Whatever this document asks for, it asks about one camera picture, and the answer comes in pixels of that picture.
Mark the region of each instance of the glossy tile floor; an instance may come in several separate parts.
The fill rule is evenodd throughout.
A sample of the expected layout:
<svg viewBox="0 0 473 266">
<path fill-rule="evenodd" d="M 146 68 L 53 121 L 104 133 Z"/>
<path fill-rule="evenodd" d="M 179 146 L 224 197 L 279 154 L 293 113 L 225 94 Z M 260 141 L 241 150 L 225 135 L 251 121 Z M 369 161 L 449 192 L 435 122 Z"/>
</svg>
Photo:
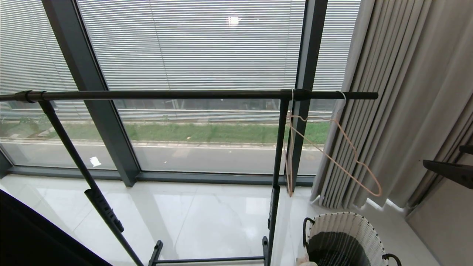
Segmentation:
<svg viewBox="0 0 473 266">
<path fill-rule="evenodd" d="M 125 238 L 146 265 L 159 239 L 164 242 L 161 259 L 262 255 L 261 240 L 269 232 L 269 186 L 139 182 L 126 188 L 119 181 L 98 185 L 125 227 Z M 84 180 L 11 175 L 0 180 L 0 188 L 112 265 L 134 265 L 85 197 Z M 310 188 L 297 187 L 289 198 L 281 188 L 273 265 L 295 264 L 305 217 L 334 212 L 310 205 L 309 195 Z M 396 254 L 403 265 L 438 266 L 396 207 L 366 204 L 353 211 L 371 221 L 387 252 Z"/>
</svg>

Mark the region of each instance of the white louvered facade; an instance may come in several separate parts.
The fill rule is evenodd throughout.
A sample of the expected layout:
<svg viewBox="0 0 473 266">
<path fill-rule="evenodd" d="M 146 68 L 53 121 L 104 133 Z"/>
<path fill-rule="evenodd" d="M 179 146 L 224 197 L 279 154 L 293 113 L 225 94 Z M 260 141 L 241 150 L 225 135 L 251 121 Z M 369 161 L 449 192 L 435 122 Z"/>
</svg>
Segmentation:
<svg viewBox="0 0 473 266">
<path fill-rule="evenodd" d="M 77 90 L 40 0 L 0 0 L 0 89 Z M 94 51 L 114 89 L 291 89 L 302 0 L 78 0 Z M 359 1 L 329 1 L 314 89 L 340 89 Z M 62 119 L 89 118 L 58 101 Z M 276 110 L 120 109 L 122 119 L 275 121 Z M 11 109 L 2 118 L 38 117 Z M 330 112 L 320 112 L 329 116 Z"/>
</svg>

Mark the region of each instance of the road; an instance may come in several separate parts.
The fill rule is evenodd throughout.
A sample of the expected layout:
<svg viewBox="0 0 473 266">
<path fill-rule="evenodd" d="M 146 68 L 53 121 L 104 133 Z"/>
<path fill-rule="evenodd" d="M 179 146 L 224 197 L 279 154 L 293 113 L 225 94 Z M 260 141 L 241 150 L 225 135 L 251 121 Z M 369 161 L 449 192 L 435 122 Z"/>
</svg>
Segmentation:
<svg viewBox="0 0 473 266">
<path fill-rule="evenodd" d="M 72 167 L 75 165 L 62 144 L 2 142 L 3 149 L 17 165 Z M 115 165 L 104 145 L 75 145 L 89 168 L 114 169 Z M 270 174 L 274 165 L 274 148 L 229 147 L 168 147 L 135 146 L 143 170 L 193 171 L 222 173 Z M 101 165 L 93 167 L 90 158 L 97 157 Z M 304 150 L 300 174 L 315 175 L 322 153 Z"/>
</svg>

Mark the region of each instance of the black fabric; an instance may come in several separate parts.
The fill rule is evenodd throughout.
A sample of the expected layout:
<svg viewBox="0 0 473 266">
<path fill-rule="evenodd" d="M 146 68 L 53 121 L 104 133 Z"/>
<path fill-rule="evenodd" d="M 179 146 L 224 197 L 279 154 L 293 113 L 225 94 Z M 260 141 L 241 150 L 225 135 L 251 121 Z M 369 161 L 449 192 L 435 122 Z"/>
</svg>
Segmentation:
<svg viewBox="0 0 473 266">
<path fill-rule="evenodd" d="M 342 232 L 320 232 L 309 239 L 309 260 L 318 266 L 371 266 L 365 250 Z"/>
<path fill-rule="evenodd" d="M 0 264 L 110 266 L 46 218 L 0 190 Z"/>
</svg>

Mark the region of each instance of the black basket handle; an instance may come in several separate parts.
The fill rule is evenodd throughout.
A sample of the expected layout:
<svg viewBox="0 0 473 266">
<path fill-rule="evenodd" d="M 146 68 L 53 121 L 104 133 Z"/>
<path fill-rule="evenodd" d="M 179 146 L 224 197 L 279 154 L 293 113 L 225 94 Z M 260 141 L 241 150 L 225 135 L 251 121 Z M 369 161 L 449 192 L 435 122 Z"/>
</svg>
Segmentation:
<svg viewBox="0 0 473 266">
<path fill-rule="evenodd" d="M 309 217 L 306 217 L 304 219 L 304 225 L 302 227 L 302 245 L 307 248 L 307 237 L 306 237 L 306 229 L 307 229 L 307 222 L 310 221 L 312 224 L 315 223 L 314 220 L 310 219 Z"/>
<path fill-rule="evenodd" d="M 393 258 L 396 261 L 397 266 L 401 266 L 401 261 L 399 260 L 399 258 L 396 255 L 389 254 L 389 253 L 383 255 L 383 259 L 389 259 L 390 257 Z"/>
</svg>

